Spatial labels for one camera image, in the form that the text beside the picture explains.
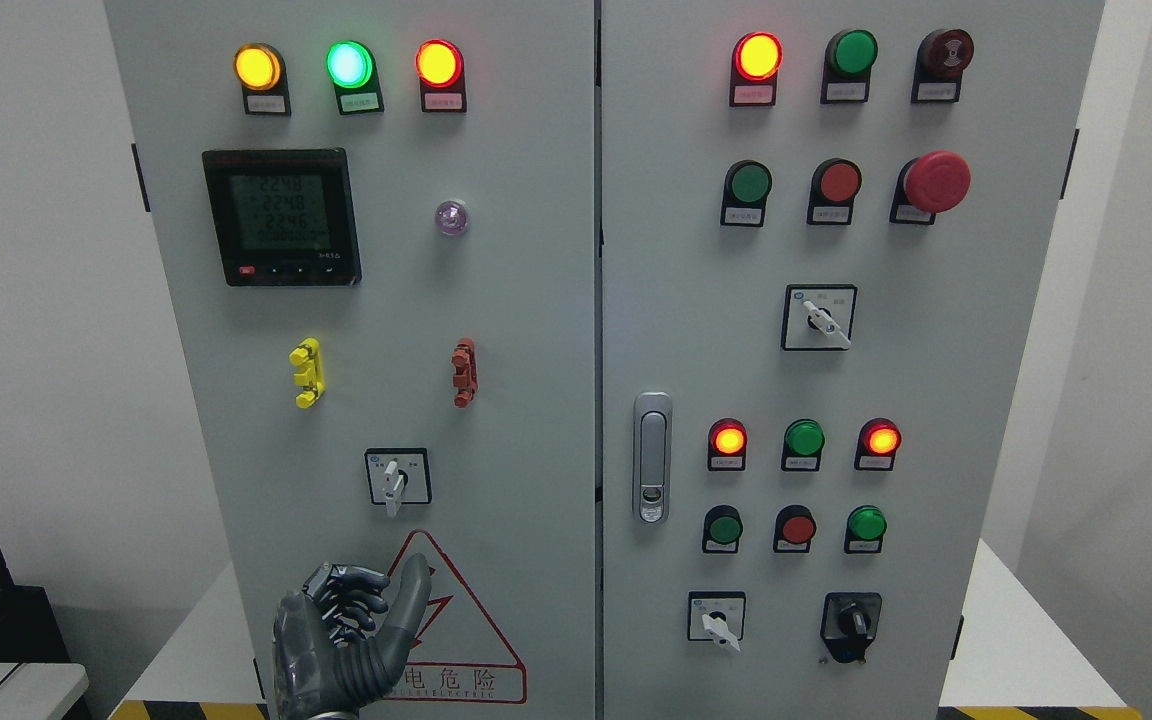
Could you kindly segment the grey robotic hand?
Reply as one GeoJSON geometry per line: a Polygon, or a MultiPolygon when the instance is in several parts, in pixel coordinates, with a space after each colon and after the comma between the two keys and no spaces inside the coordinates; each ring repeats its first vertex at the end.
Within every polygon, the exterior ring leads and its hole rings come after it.
{"type": "Polygon", "coordinates": [[[282,719],[356,719],[402,679],[429,602],[429,560],[402,564],[397,598],[389,577],[325,562],[285,594],[273,624],[274,702],[282,719]]]}

